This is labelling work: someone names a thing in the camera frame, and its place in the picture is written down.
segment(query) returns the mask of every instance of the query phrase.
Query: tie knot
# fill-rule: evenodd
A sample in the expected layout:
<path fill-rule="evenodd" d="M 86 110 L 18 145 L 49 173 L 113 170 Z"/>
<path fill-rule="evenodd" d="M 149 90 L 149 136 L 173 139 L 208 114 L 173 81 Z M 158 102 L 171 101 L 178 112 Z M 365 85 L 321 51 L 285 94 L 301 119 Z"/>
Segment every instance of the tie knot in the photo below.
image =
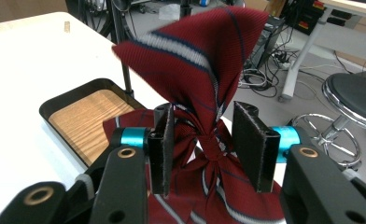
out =
<path fill-rule="evenodd" d="M 204 154 L 210 161 L 218 161 L 226 153 L 221 150 L 218 138 L 214 134 L 198 136 Z"/>

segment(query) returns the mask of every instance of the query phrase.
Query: white table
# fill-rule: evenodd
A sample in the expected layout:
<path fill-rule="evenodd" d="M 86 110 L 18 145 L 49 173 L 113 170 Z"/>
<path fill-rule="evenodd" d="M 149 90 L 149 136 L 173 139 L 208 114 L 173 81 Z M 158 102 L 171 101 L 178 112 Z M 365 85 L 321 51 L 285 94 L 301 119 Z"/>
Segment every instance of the white table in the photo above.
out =
<path fill-rule="evenodd" d="M 38 109 L 99 77 L 124 88 L 112 45 L 62 12 L 0 23 L 0 212 L 22 189 L 40 181 L 58 181 L 69 189 L 84 172 L 84 164 Z M 136 100 L 145 107 L 166 102 L 133 72 L 131 81 Z M 275 180 L 281 183 L 285 165 L 277 166 Z"/>
<path fill-rule="evenodd" d="M 288 76 L 285 81 L 284 88 L 282 90 L 281 95 L 279 96 L 279 101 L 284 102 L 291 100 L 294 94 L 294 89 L 296 85 L 297 76 L 299 73 L 300 66 L 305 58 L 305 55 L 308 53 L 309 49 L 312 47 L 316 39 L 319 37 L 319 34 L 324 29 L 325 26 L 328 27 L 329 24 L 326 23 L 328 17 L 334 9 L 345 11 L 348 13 L 352 13 L 353 15 L 359 15 L 366 17 L 366 4 L 349 1 L 349 0 L 320 0 L 320 2 L 324 3 L 326 7 L 323 12 L 322 17 L 317 21 L 317 25 L 315 26 L 312 33 L 309 35 L 307 41 L 303 49 L 300 51 L 299 56 L 296 61 L 289 68 Z M 324 33 L 327 36 L 327 40 L 323 41 L 323 43 L 328 43 L 327 47 L 331 49 L 337 49 L 341 52 L 350 53 L 352 55 L 357 55 L 366 59 L 366 35 L 365 34 L 355 34 L 355 36 L 350 33 L 356 32 L 354 30 L 349 30 L 344 27 L 330 25 L 330 28 L 327 29 Z M 348 43 L 349 48 L 338 48 L 338 41 L 345 41 L 349 39 L 350 44 Z"/>

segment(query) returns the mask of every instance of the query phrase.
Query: wooden tray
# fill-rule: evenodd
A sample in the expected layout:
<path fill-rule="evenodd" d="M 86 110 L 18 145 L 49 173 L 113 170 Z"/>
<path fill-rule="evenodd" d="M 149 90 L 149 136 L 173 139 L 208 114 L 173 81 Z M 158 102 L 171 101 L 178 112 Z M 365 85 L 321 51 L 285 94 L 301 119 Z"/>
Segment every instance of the wooden tray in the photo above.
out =
<path fill-rule="evenodd" d="M 111 80 L 98 78 L 47 100 L 39 113 L 89 166 L 108 146 L 103 121 L 137 108 L 144 107 Z"/>

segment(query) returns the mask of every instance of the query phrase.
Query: table leg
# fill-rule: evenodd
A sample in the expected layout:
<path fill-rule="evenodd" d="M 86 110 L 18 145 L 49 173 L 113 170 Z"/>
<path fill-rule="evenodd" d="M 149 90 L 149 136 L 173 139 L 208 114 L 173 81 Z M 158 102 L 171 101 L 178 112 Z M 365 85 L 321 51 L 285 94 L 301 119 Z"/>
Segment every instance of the table leg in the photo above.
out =
<path fill-rule="evenodd" d="M 315 26 L 312 33 L 309 35 L 308 40 L 305 42 L 303 49 L 300 51 L 299 56 L 297 57 L 296 61 L 292 63 L 291 67 L 289 68 L 288 75 L 285 80 L 285 85 L 282 90 L 282 94 L 279 96 L 279 102 L 285 102 L 287 100 L 291 100 L 294 94 L 294 88 L 296 86 L 297 76 L 299 74 L 300 65 L 305 58 L 305 55 L 311 48 L 312 44 L 314 43 L 315 39 L 319 35 L 320 31 L 322 30 L 323 26 L 326 24 L 328 17 L 332 12 L 332 8 L 328 7 L 323 12 L 322 17 L 317 21 L 317 25 Z"/>

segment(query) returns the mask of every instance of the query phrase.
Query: black stool seat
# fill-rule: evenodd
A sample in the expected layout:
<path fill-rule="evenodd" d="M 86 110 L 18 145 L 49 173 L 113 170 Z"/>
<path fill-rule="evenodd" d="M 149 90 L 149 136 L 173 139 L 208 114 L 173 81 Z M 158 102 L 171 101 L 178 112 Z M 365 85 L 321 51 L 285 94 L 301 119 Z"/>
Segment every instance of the black stool seat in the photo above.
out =
<path fill-rule="evenodd" d="M 366 119 L 366 72 L 334 74 L 326 80 L 331 94 L 354 113 Z"/>

